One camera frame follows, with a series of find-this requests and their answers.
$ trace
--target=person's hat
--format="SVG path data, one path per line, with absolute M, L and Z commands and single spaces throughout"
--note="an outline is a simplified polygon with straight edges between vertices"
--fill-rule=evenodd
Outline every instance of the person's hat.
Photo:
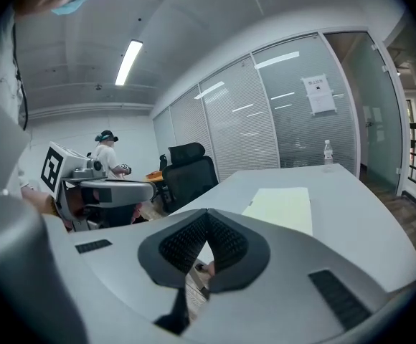
M 119 141 L 119 138 L 114 136 L 111 130 L 104 130 L 101 134 L 96 135 L 95 141 L 103 141 L 109 138 L 113 138 L 114 141 Z

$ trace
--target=paper sheet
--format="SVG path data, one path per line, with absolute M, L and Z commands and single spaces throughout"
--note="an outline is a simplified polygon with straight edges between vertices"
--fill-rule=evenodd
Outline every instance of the paper sheet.
M 305 187 L 260 188 L 242 214 L 313 235 L 310 198 Z

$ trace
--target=plastic bottle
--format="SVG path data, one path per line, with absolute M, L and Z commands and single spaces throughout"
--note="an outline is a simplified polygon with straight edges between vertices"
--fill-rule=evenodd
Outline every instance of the plastic bottle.
M 332 158 L 331 142 L 329 140 L 325 140 L 324 143 L 324 165 L 326 166 L 324 170 L 328 172 L 331 170 L 331 165 L 333 164 L 334 160 Z

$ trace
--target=wooden floor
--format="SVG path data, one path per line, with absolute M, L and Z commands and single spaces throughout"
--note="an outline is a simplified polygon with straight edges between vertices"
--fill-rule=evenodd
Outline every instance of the wooden floor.
M 363 173 L 361 174 L 360 179 L 396 218 L 416 250 L 416 205 L 404 196 L 398 197 L 386 191 L 378 184 L 375 184 L 375 182 L 370 181 Z M 160 219 L 166 216 L 166 213 L 163 212 L 161 207 L 159 198 L 152 204 L 151 202 L 146 202 L 141 209 L 141 213 L 144 218 L 149 220 Z M 205 286 L 208 287 L 209 275 L 207 273 L 197 274 L 202 279 Z M 189 309 L 189 318 L 191 321 L 195 320 L 207 300 L 197 289 L 197 286 L 189 275 L 186 277 L 186 300 Z

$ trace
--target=person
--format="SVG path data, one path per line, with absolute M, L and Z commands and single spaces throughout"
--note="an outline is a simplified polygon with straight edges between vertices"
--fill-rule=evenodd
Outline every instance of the person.
M 95 141 L 99 142 L 95 150 L 90 155 L 91 158 L 98 159 L 110 179 L 123 179 L 123 175 L 131 174 L 131 168 L 126 164 L 119 164 L 115 155 L 114 144 L 119 138 L 114 136 L 110 130 L 104 130 L 97 135 Z
M 55 14 L 69 14 L 80 7 L 87 0 L 15 0 L 0 18 L 0 108 L 15 122 L 18 123 L 19 108 L 22 104 L 24 89 L 15 51 L 15 19 L 29 14 L 52 10 Z M 40 213 L 57 215 L 55 201 L 48 193 L 43 193 L 29 187 L 21 168 L 16 166 L 2 193 L 15 197 L 23 197 L 29 201 Z M 73 213 L 81 214 L 83 209 L 80 190 L 74 188 L 69 192 L 68 204 Z M 140 215 L 136 206 L 132 221 Z

